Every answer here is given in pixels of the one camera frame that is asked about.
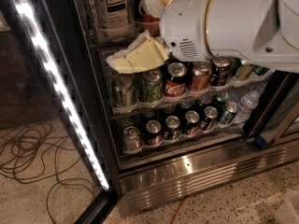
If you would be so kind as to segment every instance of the refrigerator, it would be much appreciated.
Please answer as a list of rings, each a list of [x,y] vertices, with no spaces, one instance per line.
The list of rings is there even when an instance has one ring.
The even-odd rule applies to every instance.
[[[77,223],[101,223],[115,206],[126,217],[299,159],[297,74],[269,70],[242,84],[207,89],[201,95],[226,92],[236,103],[254,90],[261,97],[245,122],[130,153],[124,150],[122,120],[139,127],[140,114],[160,114],[201,95],[120,112],[112,92],[117,72],[106,58],[126,48],[135,34],[117,42],[100,40],[91,0],[0,4],[3,21],[100,187]]]

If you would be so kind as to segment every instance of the terrazzo floor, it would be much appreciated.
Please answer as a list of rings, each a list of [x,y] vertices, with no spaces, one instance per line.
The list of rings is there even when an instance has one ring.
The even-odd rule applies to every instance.
[[[275,213],[289,190],[299,191],[299,161],[190,196],[182,205],[175,223],[276,224]],[[104,223],[170,224],[180,203],[170,203],[125,218],[120,218],[115,208]]]

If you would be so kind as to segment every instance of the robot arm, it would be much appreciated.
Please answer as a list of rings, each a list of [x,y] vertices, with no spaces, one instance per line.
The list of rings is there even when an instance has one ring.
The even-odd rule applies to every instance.
[[[175,0],[161,36],[181,61],[237,57],[299,73],[299,0]]]

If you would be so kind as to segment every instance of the beverage cooler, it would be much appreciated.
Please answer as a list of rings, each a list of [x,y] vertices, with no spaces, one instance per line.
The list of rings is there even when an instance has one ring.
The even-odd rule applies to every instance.
[[[199,63],[171,54],[150,71],[120,74],[107,58],[141,30],[158,37],[158,22],[138,18],[139,1],[107,7],[120,10],[118,18],[101,15],[102,2],[1,0],[11,33],[101,187],[78,223],[102,222],[116,205],[126,217],[298,160],[297,74],[235,57]],[[144,68],[151,49],[142,52]]]

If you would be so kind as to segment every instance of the water bottle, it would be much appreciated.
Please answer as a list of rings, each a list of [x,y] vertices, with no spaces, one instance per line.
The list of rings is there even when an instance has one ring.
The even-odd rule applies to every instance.
[[[238,104],[239,111],[235,116],[234,123],[244,123],[249,119],[250,113],[259,104],[260,93],[258,91],[251,91],[242,96]]]

